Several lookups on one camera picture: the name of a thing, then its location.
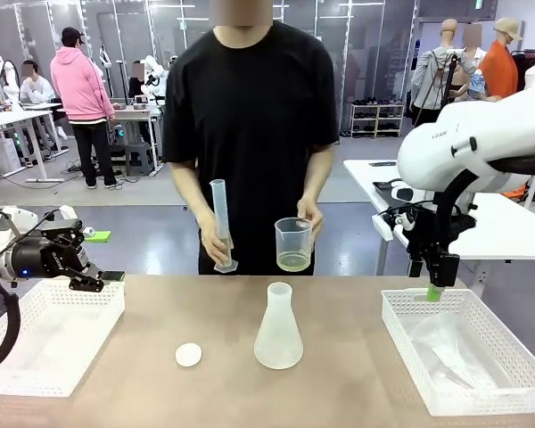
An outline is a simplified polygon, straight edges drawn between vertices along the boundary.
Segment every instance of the plastic bag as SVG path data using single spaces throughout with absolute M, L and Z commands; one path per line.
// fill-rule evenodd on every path
M 497 388 L 460 333 L 459 323 L 459 315 L 441 313 L 427 317 L 410 332 L 432 380 L 452 390 Z

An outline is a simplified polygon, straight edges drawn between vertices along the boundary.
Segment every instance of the black cap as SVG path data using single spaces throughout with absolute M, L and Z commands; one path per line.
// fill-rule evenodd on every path
M 82 32 L 73 27 L 66 27 L 62 31 L 62 44 L 67 47 L 74 47 L 79 40 L 79 43 L 83 45 L 83 40 L 81 40 L 83 35 Z

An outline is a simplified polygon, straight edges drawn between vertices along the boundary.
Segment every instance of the perforated tray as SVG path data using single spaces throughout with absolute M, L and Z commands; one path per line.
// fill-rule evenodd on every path
M 383 291 L 383 322 L 432 416 L 483 416 L 535 413 L 535 357 L 470 290 L 446 290 L 440 302 L 416 301 L 426 289 Z M 408 335 L 432 315 L 459 316 L 475 346 L 505 374 L 494 389 L 436 387 Z
M 0 365 L 0 394 L 69 397 L 125 309 L 123 283 L 73 292 L 44 280 L 20 300 L 21 333 Z M 0 343 L 7 326 L 0 317 Z

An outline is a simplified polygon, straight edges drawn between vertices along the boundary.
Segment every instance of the person in pink hoodie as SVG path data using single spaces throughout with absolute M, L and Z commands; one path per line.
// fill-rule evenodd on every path
M 81 33 L 72 27 L 63 29 L 62 44 L 63 47 L 57 51 L 50 65 L 52 83 L 73 127 L 87 187 L 97 187 L 95 167 L 91 161 L 92 145 L 105 187 L 114 187 L 117 181 L 111 165 L 107 120 L 115 119 L 115 111 L 99 69 L 81 51 Z

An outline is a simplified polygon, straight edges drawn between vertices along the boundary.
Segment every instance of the pink hoodie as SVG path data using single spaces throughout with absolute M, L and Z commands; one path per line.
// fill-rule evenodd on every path
M 114 116 L 101 76 L 76 47 L 64 46 L 50 65 L 52 83 L 69 119 L 91 120 Z

